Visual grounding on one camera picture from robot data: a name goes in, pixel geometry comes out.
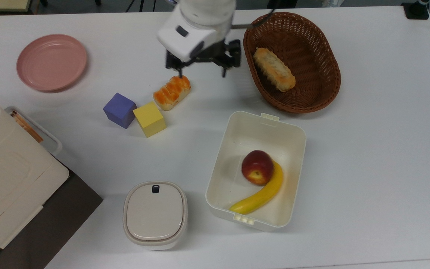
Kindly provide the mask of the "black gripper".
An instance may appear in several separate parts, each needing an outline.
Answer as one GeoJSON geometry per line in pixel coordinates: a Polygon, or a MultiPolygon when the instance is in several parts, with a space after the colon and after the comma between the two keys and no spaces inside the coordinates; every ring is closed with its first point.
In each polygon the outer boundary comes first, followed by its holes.
{"type": "Polygon", "coordinates": [[[201,41],[189,53],[189,60],[185,62],[174,56],[171,52],[166,51],[165,68],[178,71],[178,77],[182,78],[183,68],[193,63],[213,62],[217,66],[222,67],[221,77],[225,78],[228,69],[240,67],[241,45],[239,39],[233,40],[228,44],[225,44],[225,40],[223,39],[207,48],[204,48],[204,45],[204,41],[201,41]]]}

